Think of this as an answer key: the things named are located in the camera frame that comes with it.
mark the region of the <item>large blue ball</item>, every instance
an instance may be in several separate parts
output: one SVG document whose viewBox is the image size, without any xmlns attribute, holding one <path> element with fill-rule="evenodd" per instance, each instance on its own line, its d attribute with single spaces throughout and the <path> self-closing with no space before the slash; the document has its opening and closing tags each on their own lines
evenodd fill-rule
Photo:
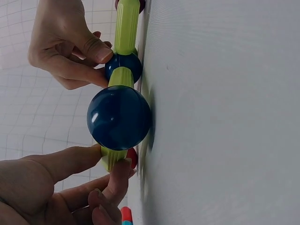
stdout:
<svg viewBox="0 0 300 225">
<path fill-rule="evenodd" d="M 92 99 L 87 123 L 99 144 L 113 150 L 127 150 L 147 135 L 151 112 L 138 91 L 127 86 L 112 86 Z"/>
<path fill-rule="evenodd" d="M 119 55 L 115 53 L 111 60 L 105 64 L 105 76 L 107 80 L 110 80 L 114 69 L 119 67 L 127 67 L 130 69 L 134 82 L 137 82 L 140 79 L 143 72 L 142 64 L 134 53 L 130 55 Z"/>
</svg>

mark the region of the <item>dark red ball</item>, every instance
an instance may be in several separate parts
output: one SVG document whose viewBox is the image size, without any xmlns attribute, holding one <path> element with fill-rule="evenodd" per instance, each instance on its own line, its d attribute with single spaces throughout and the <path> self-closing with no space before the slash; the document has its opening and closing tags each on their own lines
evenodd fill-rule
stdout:
<svg viewBox="0 0 300 225">
<path fill-rule="evenodd" d="M 118 3 L 119 3 L 119 0 L 116 0 L 114 3 L 114 7 L 116 8 L 116 10 L 118 8 Z M 145 0 L 140 0 L 140 13 L 144 10 L 145 4 L 146 4 Z"/>
<path fill-rule="evenodd" d="M 137 160 L 138 160 L 137 153 L 134 148 L 128 149 L 126 158 L 131 159 L 131 168 L 134 169 L 137 165 Z"/>
</svg>

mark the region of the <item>red ball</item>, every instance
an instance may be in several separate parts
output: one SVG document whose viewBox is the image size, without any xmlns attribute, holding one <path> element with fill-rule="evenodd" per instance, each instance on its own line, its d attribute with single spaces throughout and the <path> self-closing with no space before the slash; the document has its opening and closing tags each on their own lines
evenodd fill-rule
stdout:
<svg viewBox="0 0 300 225">
<path fill-rule="evenodd" d="M 131 168 L 134 169 L 137 165 L 137 160 L 138 160 L 137 153 L 134 148 L 128 149 L 126 158 L 131 159 Z"/>
<path fill-rule="evenodd" d="M 118 8 L 118 3 L 119 3 L 119 0 L 116 0 L 114 2 L 114 7 L 116 8 L 116 10 Z M 144 10 L 145 5 L 146 5 L 145 0 L 140 0 L 140 13 Z"/>
<path fill-rule="evenodd" d="M 130 208 L 124 206 L 120 211 L 122 213 L 122 222 L 124 221 L 132 222 L 132 214 Z"/>
</svg>

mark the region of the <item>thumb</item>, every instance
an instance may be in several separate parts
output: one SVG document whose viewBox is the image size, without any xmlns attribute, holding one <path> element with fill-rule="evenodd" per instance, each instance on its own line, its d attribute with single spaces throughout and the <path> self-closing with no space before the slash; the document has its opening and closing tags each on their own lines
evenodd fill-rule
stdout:
<svg viewBox="0 0 300 225">
<path fill-rule="evenodd" d="M 86 58 L 99 64 L 107 63 L 113 56 L 113 51 L 103 41 L 92 34 L 88 28 L 72 35 L 71 42 Z"/>
</svg>

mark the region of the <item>tiled wall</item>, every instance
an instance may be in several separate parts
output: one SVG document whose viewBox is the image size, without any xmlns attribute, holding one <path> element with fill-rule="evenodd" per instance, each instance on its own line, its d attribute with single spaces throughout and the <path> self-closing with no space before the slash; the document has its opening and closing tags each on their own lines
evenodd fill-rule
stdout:
<svg viewBox="0 0 300 225">
<path fill-rule="evenodd" d="M 38 0 L 0 0 L 0 160 L 47 154 L 94 143 L 86 125 L 87 107 L 101 88 L 66 90 L 28 64 Z M 83 0 L 91 31 L 113 44 L 116 11 L 112 0 Z M 101 177 L 101 164 L 58 183 L 56 191 Z"/>
</svg>

